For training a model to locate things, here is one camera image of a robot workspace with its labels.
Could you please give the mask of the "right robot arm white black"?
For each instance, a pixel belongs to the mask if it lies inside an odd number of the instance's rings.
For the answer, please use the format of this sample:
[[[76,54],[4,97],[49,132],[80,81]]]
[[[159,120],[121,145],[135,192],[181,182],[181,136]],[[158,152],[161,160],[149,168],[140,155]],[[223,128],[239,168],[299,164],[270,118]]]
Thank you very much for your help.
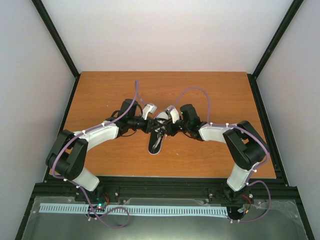
[[[248,186],[252,174],[260,165],[270,159],[266,142],[250,122],[244,120],[238,124],[215,124],[202,121],[192,104],[183,105],[180,111],[169,106],[155,117],[158,126],[154,130],[155,142],[150,149],[158,153],[165,135],[175,136],[183,133],[189,138],[226,144],[234,161],[226,186],[222,190],[224,198],[231,202]]]

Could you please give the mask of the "white shoelace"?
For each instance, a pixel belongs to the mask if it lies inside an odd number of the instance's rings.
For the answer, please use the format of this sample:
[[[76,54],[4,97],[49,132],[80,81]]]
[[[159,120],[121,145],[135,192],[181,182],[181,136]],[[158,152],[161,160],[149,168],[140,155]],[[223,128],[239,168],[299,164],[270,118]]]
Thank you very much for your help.
[[[156,133],[157,133],[157,140],[156,140],[156,142],[153,144],[153,146],[152,146],[152,148],[155,150],[157,147],[161,147],[161,143],[162,143],[162,140],[163,140],[163,137],[165,136],[165,135],[161,135],[161,134],[159,134],[159,132],[158,131],[156,131]]]

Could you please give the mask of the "black white canvas sneaker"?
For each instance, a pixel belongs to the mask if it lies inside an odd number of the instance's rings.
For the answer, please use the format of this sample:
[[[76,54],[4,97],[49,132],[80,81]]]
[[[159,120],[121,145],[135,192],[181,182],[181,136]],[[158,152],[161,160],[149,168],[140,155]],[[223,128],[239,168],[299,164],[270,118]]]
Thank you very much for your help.
[[[148,144],[148,152],[151,155],[157,155],[161,151],[163,138],[166,134],[164,123],[169,120],[169,115],[165,111],[161,111],[155,116],[154,120],[156,125],[151,129]]]

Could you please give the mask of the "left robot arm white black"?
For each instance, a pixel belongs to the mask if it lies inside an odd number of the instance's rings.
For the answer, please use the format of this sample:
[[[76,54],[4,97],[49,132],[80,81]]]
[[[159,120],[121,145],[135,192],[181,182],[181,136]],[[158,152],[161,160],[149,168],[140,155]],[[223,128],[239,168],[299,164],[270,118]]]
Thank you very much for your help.
[[[128,130],[141,130],[150,134],[151,154],[155,155],[161,150],[165,130],[163,124],[169,119],[168,114],[162,111],[150,118],[149,114],[156,109],[152,103],[141,108],[140,115],[136,115],[137,108],[140,108],[137,101],[126,99],[120,110],[116,110],[111,117],[94,127],[76,132],[61,131],[45,162],[52,175],[82,187],[92,201],[101,200],[104,188],[99,185],[99,178],[84,166],[89,150],[106,141],[124,136]]]

